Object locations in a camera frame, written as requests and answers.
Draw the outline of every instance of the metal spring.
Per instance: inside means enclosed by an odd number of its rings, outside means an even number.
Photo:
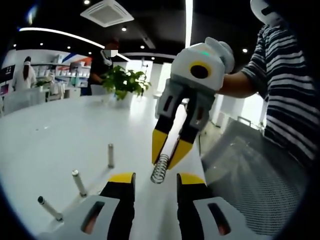
[[[152,175],[150,177],[153,183],[161,184],[165,180],[168,163],[169,156],[166,154],[161,154],[158,162],[154,166]]]

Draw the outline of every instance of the metal peg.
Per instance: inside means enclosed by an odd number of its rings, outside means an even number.
[[[112,143],[108,144],[108,167],[111,169],[113,169],[115,167],[114,145]]]
[[[62,222],[64,220],[64,216],[62,213],[57,212],[45,199],[43,196],[38,197],[38,203],[47,210],[57,221]]]
[[[72,171],[72,176],[73,176],[73,180],[76,184],[76,186],[79,189],[79,194],[81,197],[86,197],[87,196],[87,191],[85,189],[84,184],[82,183],[81,177],[80,177],[80,173],[78,172],[78,170],[73,170]]]

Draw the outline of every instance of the black ceiling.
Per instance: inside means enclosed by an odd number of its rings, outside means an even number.
[[[118,0],[134,21],[103,28],[81,17],[80,13],[100,0],[43,0],[38,5],[32,26],[59,30],[104,45],[111,38],[118,38],[120,53],[147,52],[176,55],[185,45],[184,0]],[[261,23],[250,10],[250,0],[194,0],[191,44],[213,37],[227,42],[234,51],[237,66],[250,59]],[[144,42],[152,43],[150,49]],[[40,31],[19,32],[15,43],[18,49],[55,49],[86,55],[99,48],[63,35]]]

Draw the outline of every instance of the person in white coat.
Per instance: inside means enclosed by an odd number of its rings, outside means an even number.
[[[15,91],[23,91],[31,88],[37,82],[36,72],[31,66],[31,57],[27,56],[20,69],[13,78],[12,87]]]

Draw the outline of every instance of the white tabletop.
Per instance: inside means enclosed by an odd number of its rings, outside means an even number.
[[[46,102],[0,118],[0,178],[9,202],[34,234],[57,224],[38,204],[44,198],[58,211],[79,201],[71,171],[79,170],[90,194],[111,175],[136,173],[135,218],[131,240],[181,239],[177,220],[176,175],[204,177],[196,146],[165,181],[150,181],[156,100],[134,98],[130,109],[114,109],[100,96]],[[186,116],[181,105],[164,153],[169,154]],[[108,144],[115,168],[109,170]]]

